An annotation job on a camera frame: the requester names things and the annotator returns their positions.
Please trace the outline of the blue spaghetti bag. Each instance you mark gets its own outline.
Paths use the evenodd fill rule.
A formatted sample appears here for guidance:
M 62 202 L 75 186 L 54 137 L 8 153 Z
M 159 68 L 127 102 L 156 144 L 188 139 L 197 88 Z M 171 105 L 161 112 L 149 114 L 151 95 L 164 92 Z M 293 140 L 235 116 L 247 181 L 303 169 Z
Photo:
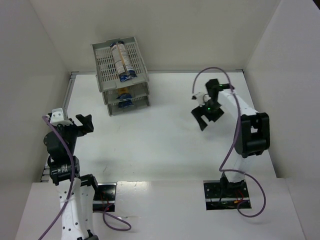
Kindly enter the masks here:
M 118 103 L 119 109 L 126 109 L 126 108 L 133 107 L 133 106 L 134 106 L 134 104 L 133 104 L 132 100 L 120 101 Z
M 128 87 L 122 87 L 117 89 L 117 100 L 119 101 L 127 101 L 131 100 L 133 97 L 129 91 Z

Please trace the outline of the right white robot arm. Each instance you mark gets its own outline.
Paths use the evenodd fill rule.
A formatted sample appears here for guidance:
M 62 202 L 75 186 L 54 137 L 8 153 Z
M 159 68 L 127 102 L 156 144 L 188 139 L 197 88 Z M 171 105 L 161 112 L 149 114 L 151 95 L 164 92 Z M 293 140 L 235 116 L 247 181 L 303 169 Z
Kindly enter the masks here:
M 236 120 L 235 142 L 228 155 L 229 166 L 222 173 L 220 182 L 226 188 L 240 186 L 250 168 L 253 156 L 260 156 L 270 147 L 270 118 L 265 112 L 258 112 L 250 107 L 228 83 L 219 83 L 218 79 L 210 79 L 205 84 L 206 92 L 192 94 L 198 106 L 191 114 L 203 131 L 209 122 L 217 122 L 225 112 Z

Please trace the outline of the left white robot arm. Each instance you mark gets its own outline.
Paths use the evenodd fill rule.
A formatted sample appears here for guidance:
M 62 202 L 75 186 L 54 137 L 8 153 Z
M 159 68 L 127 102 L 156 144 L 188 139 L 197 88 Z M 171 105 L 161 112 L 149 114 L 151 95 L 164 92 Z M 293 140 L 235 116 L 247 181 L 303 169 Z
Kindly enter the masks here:
M 93 228 L 93 200 L 98 184 L 92 174 L 80 175 L 80 164 L 74 155 L 77 139 L 94 131 L 92 116 L 76 115 L 81 123 L 68 118 L 62 109 L 43 116 L 50 132 L 43 143 L 48 152 L 49 176 L 58 193 L 60 210 L 40 236 L 43 239 L 61 220 L 61 239 L 97 240 Z

